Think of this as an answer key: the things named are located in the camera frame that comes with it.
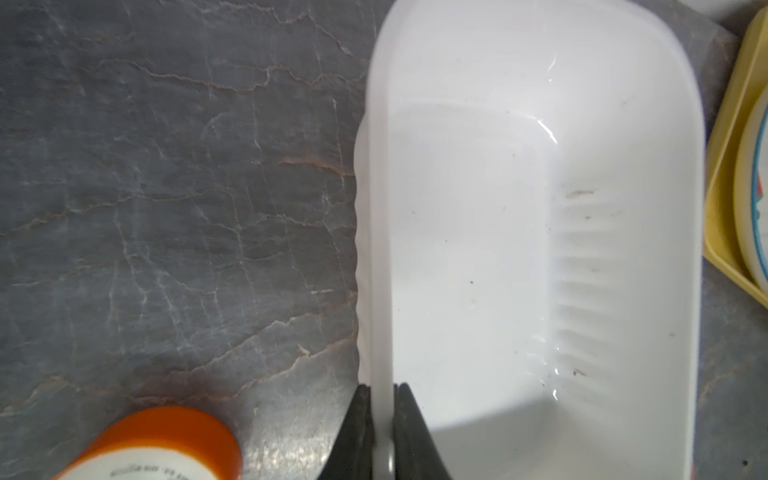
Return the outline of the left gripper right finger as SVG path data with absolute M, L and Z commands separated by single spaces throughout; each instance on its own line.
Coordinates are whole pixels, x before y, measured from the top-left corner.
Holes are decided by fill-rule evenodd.
M 397 480 L 451 480 L 410 386 L 394 386 L 394 469 Z

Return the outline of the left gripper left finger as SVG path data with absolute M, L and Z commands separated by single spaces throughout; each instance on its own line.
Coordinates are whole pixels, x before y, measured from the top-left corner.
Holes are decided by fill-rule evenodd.
M 360 384 L 352 397 L 318 480 L 371 480 L 374 426 L 370 387 Z

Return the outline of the white plastic storage box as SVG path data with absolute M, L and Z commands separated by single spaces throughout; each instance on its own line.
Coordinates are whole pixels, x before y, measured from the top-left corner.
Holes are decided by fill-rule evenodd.
M 687 479 L 704 120 L 632 1 L 397 1 L 354 148 L 359 379 L 456 479 Z

